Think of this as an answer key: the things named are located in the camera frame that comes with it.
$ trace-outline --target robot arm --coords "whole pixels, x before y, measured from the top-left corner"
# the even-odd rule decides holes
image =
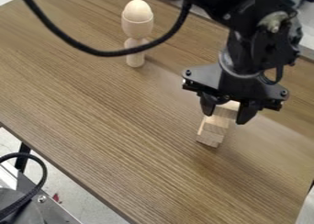
[[[294,65],[300,52],[302,28],[293,0],[189,0],[230,29],[219,63],[183,73],[184,89],[197,92],[202,110],[211,116],[215,106],[241,103],[238,124],[264,108],[280,110],[288,91],[278,82],[285,65]],[[269,80],[264,72],[276,68]]]

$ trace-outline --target gray floor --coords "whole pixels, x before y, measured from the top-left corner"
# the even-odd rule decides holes
[[[5,129],[0,129],[0,156],[17,152],[19,145],[20,141],[18,139]],[[49,177],[43,189],[50,196],[58,193],[62,201],[61,205],[76,218],[87,224],[128,223],[51,164],[48,162],[46,164]],[[25,175],[36,183],[41,178],[41,170],[35,162],[29,162]]]

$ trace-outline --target wooden table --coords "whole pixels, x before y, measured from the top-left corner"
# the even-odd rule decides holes
[[[37,1],[79,40],[122,47],[129,0]],[[178,11],[147,1],[156,38]],[[314,175],[313,64],[287,69],[281,113],[233,126],[211,150],[195,141],[202,113],[178,74],[215,62],[226,36],[191,16],[133,70],[72,49],[16,0],[0,7],[0,121],[131,222],[293,223]]]

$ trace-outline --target black cable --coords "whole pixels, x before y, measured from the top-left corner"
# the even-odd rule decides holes
[[[124,56],[128,54],[133,54],[137,52],[141,52],[150,48],[153,48],[161,43],[164,43],[169,38],[171,38],[185,23],[185,20],[189,14],[190,8],[192,4],[188,2],[187,0],[184,0],[182,10],[180,13],[180,16],[177,18],[176,22],[174,23],[174,26],[162,37],[148,43],[141,45],[139,47],[126,49],[126,50],[96,50],[92,47],[89,47],[73,38],[71,38],[69,35],[64,33],[62,30],[60,30],[58,27],[56,27],[48,18],[47,16],[41,11],[41,9],[38,7],[38,5],[33,0],[23,0],[27,6],[34,12],[34,14],[39,18],[39,20],[48,28],[53,34],[55,34],[57,37],[62,39],[64,42],[68,43],[69,45],[73,46],[77,50],[81,50],[87,53],[90,53],[95,56],[101,56],[101,57],[117,57],[117,56]]]
[[[31,189],[26,195],[19,198],[12,205],[0,210],[0,220],[6,218],[10,214],[14,213],[15,211],[19,210],[21,207],[26,205],[28,203],[28,201],[30,201],[32,199],[32,197],[35,196],[40,191],[40,189],[44,186],[44,184],[47,180],[47,167],[46,167],[45,163],[40,158],[38,158],[32,154],[18,152],[18,153],[7,154],[3,157],[0,157],[0,163],[7,161],[9,159],[12,159],[12,158],[28,158],[30,160],[37,162],[42,168],[42,177],[41,177],[39,183],[33,189]]]

